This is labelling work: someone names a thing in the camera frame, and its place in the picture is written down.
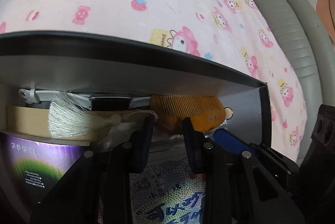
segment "round hole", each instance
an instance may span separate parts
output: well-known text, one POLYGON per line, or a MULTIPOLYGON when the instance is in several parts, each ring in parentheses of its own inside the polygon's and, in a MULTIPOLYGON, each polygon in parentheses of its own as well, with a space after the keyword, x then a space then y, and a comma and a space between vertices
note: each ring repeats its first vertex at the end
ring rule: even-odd
POLYGON ((227 120, 231 119, 233 114, 232 109, 229 107, 225 107, 224 110, 226 111, 226 119, 227 120))
POLYGON ((319 119, 315 127, 316 132, 319 133, 321 131, 321 128, 322 128, 322 119, 319 119))
POLYGON ((333 123, 328 122, 326 125, 325 135, 323 137, 323 141, 326 145, 328 144, 332 136, 333 136, 333 123))

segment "beige leather seat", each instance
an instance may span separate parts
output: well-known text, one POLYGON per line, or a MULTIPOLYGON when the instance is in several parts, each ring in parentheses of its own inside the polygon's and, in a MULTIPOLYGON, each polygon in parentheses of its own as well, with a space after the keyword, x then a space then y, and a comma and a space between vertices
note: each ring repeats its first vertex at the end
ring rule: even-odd
POLYGON ((291 62, 306 100, 308 120, 298 160, 311 143, 319 106, 335 106, 335 52, 307 0, 254 0, 291 62))

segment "purple package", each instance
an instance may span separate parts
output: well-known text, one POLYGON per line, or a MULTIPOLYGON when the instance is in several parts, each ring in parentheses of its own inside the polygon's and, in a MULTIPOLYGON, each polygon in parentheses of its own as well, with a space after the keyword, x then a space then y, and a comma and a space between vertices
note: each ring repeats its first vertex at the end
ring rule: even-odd
POLYGON ((38 142, 35 137, 16 136, 0 132, 2 157, 20 197, 33 209, 87 150, 89 142, 53 139, 38 142), (66 143, 81 145, 63 145, 66 143))

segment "comb teeth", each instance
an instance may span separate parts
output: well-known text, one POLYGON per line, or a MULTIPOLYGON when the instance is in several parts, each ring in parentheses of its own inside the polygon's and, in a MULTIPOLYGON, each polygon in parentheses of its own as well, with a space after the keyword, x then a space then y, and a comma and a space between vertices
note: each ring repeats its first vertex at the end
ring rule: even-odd
POLYGON ((209 110, 221 110, 216 97, 159 96, 162 110, 178 118, 194 117, 209 110))

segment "metal screw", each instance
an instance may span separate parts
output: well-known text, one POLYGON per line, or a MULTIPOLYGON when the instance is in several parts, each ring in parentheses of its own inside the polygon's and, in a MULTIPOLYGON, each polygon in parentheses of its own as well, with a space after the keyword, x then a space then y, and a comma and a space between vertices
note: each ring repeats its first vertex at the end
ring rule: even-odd
POLYGON ((245 150, 245 151, 242 152, 242 156, 244 158, 249 159, 251 157, 251 153, 249 151, 245 150))
POLYGON ((124 143, 122 144, 122 146, 123 146, 123 148, 125 148, 125 149, 129 149, 129 148, 132 147, 132 144, 131 144, 130 142, 124 142, 124 143))
POLYGON ((211 148, 213 148, 213 144, 211 144, 210 142, 206 142, 206 143, 204 143, 204 148, 205 149, 211 149, 211 148))
POLYGON ((93 151, 88 150, 84 153, 85 158, 91 158, 94 155, 93 151))
POLYGON ((230 107, 225 107, 224 109, 226 111, 226 119, 229 120, 232 118, 233 111, 230 107))

